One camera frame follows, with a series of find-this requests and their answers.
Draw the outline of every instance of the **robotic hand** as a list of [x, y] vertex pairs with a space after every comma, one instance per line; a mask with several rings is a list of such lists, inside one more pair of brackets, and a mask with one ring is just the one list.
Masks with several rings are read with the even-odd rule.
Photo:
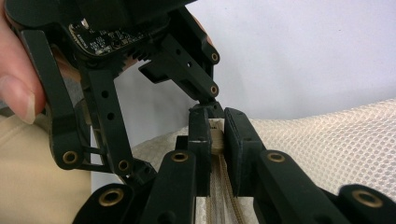
[[[126, 184], [97, 190], [75, 222], [192, 223], [195, 197], [210, 195], [208, 120], [214, 118], [225, 118], [224, 153], [233, 195], [254, 197], [261, 223], [394, 221], [396, 205], [385, 195], [357, 185], [342, 188], [337, 197], [319, 189], [291, 157], [265, 148], [244, 113], [222, 110], [213, 81], [219, 54], [184, 7], [190, 2], [6, 1], [7, 17], [46, 93], [56, 163], [67, 170], [113, 173]], [[84, 99], [75, 106], [53, 47], [81, 74]], [[139, 70], [152, 82], [172, 79], [199, 101], [190, 112], [189, 136], [177, 139], [158, 174], [133, 157], [120, 112], [113, 79], [129, 56], [149, 61]], [[90, 146], [90, 127], [98, 148]], [[100, 155], [102, 164], [92, 164], [91, 154]]]

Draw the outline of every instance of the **white mesh fabric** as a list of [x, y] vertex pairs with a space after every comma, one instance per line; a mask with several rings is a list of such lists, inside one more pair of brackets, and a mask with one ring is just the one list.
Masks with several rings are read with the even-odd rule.
[[[253, 119], [268, 149], [291, 155], [321, 188], [334, 194], [341, 186], [363, 184], [396, 201], [396, 100], [295, 120]], [[134, 155], [158, 170], [163, 155], [187, 128], [134, 148]], [[251, 199], [241, 198], [247, 223], [255, 223]], [[197, 201], [197, 223], [205, 223], [205, 200]]]

